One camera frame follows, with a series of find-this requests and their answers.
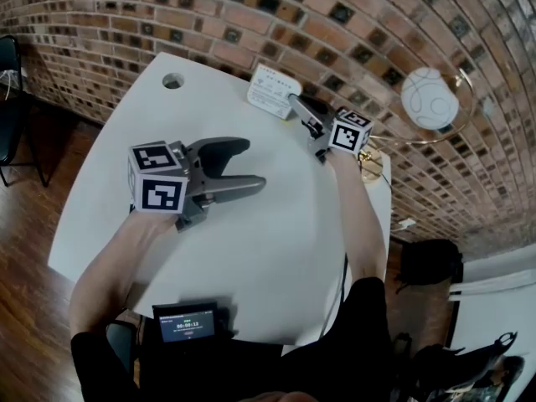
digital display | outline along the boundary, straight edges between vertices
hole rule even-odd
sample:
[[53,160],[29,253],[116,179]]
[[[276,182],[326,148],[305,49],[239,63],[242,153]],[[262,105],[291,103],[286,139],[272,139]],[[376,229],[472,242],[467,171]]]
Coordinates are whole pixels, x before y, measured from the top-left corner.
[[174,316],[160,316],[160,330],[165,343],[214,335],[214,312],[190,312]]

white cube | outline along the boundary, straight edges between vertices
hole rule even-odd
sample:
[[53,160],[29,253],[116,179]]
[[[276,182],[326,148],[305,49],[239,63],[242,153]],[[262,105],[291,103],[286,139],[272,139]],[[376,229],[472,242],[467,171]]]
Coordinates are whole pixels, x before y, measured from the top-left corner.
[[180,214],[188,177],[166,142],[134,146],[128,152],[128,186],[140,211]]
[[355,111],[339,109],[333,121],[329,146],[358,155],[369,142],[373,123]]

forearm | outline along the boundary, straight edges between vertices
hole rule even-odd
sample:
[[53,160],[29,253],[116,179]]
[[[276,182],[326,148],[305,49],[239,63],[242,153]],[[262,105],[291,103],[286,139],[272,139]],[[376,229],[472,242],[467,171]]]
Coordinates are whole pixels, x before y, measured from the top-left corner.
[[349,154],[332,160],[337,177],[343,221],[344,247],[353,281],[384,279],[387,255],[378,216],[370,203],[359,164]]
[[121,312],[157,227],[131,214],[77,281],[70,302],[71,337],[104,332]]

round hole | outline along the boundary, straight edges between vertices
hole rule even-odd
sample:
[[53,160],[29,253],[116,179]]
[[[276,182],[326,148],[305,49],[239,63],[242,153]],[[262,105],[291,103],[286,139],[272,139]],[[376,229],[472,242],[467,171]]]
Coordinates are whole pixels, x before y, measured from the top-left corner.
[[169,90],[176,90],[184,85],[184,78],[179,73],[168,73],[163,77],[162,84]]

paper card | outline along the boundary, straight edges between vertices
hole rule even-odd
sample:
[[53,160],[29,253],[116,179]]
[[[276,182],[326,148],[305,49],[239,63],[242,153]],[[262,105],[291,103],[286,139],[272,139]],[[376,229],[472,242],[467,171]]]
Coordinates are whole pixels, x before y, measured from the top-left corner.
[[291,112],[289,94],[300,95],[302,85],[290,76],[258,64],[251,78],[247,100],[255,107],[268,111],[274,116],[286,119]]

